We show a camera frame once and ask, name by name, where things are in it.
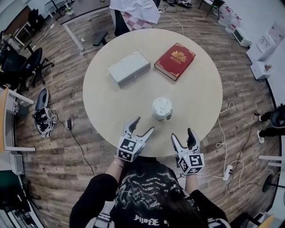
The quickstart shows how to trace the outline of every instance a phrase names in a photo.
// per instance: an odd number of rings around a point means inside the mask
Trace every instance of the white robot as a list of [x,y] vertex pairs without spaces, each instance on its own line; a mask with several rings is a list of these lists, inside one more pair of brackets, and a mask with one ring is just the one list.
[[142,136],[132,136],[136,126],[140,120],[140,117],[133,119],[124,126],[123,135],[120,137],[117,147],[117,156],[128,162],[132,162],[142,152],[146,142],[150,135],[155,130],[155,127],[151,127]]
[[173,133],[171,141],[178,153],[178,164],[184,175],[196,174],[205,166],[204,155],[200,153],[200,140],[192,129],[188,128],[187,147],[183,147]]

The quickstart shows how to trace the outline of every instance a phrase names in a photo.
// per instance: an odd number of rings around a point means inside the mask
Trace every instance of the wooden floor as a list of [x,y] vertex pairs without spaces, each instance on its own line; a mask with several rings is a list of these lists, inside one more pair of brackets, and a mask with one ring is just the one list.
[[[225,110],[230,102],[235,103],[233,109],[220,114],[220,124],[228,148],[227,164],[237,159],[253,125],[249,141],[241,156],[244,170],[240,185],[243,186],[267,169],[266,162],[260,161],[258,155],[279,155],[278,137],[266,138],[263,145],[258,142],[256,131],[268,124],[260,123],[253,115],[254,110],[263,113],[272,109],[272,100],[266,84],[254,80],[249,67],[251,63],[245,55],[247,49],[240,47],[232,35],[217,23],[216,16],[210,15],[205,18],[208,10],[206,4],[198,10],[199,1],[192,0],[192,3],[192,9],[177,7],[177,13],[166,14],[181,23],[185,36],[199,44],[217,66],[223,84],[222,110]],[[181,27],[171,24],[173,22],[175,21],[171,18],[162,15],[155,27],[182,34]],[[92,18],[91,21],[78,21],[71,25],[71,29],[79,39],[85,38],[83,45],[87,51],[83,56],[79,54],[77,46],[58,22],[53,29],[43,29],[38,33],[33,39],[32,46],[42,47],[43,55],[54,62],[55,67],[49,67],[44,72],[45,87],[50,94],[49,102],[61,121],[67,120],[71,114],[74,115],[74,135],[82,145],[95,173],[99,174],[105,172],[116,148],[105,141],[90,123],[83,104],[82,86],[88,64],[100,49],[92,47],[96,34],[107,30],[109,41],[114,38],[114,26],[110,14],[106,13]],[[35,88],[31,88],[24,95],[36,100],[43,87],[38,82]],[[35,106],[30,106],[29,116],[17,119],[16,122],[17,145],[35,146],[37,149],[36,152],[23,153],[24,180],[30,180],[32,193],[41,197],[41,200],[35,200],[35,203],[41,207],[37,213],[45,226],[68,227],[71,208],[85,190],[92,178],[92,172],[83,160],[81,150],[71,134],[60,123],[51,138],[42,138],[38,134],[32,119],[34,108]],[[223,176],[225,146],[216,148],[216,143],[223,140],[217,122],[201,142],[206,167],[200,174]],[[160,160],[170,167],[175,167],[172,157]],[[242,164],[239,164],[230,184],[231,191],[238,188],[241,169]],[[256,183],[262,185],[269,173],[268,171],[257,179]],[[242,212],[255,215],[266,210],[274,195],[274,189],[262,193],[262,187],[258,185],[248,185],[230,194],[227,189],[228,182],[213,177],[199,177],[199,183],[201,191],[225,211],[230,221]]]

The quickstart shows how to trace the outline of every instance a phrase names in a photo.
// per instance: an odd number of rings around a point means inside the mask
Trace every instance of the white sneaker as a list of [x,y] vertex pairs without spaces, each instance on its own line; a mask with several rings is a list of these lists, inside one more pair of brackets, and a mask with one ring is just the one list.
[[257,136],[258,136],[259,142],[260,142],[261,144],[263,144],[263,143],[264,143],[264,138],[259,136],[259,133],[260,133],[260,132],[261,132],[260,130],[257,131]]

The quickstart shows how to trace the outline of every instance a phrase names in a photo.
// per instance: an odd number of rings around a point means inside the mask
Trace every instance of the pink checkered fabric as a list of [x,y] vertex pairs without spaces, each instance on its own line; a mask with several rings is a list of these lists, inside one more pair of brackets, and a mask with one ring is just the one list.
[[127,12],[121,12],[123,19],[130,31],[138,29],[152,29],[153,23],[133,17]]

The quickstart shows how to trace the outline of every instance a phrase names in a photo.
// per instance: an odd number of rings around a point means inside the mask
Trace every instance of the black sleeve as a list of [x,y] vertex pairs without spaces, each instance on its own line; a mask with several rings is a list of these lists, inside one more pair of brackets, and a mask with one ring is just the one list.
[[105,201],[114,200],[117,188],[118,182],[109,174],[99,174],[93,177],[72,208],[69,227],[85,228],[89,221],[101,212]]
[[212,203],[199,190],[195,190],[190,194],[190,197],[195,201],[200,211],[207,216],[207,218],[224,219],[228,221],[226,214],[222,209]]

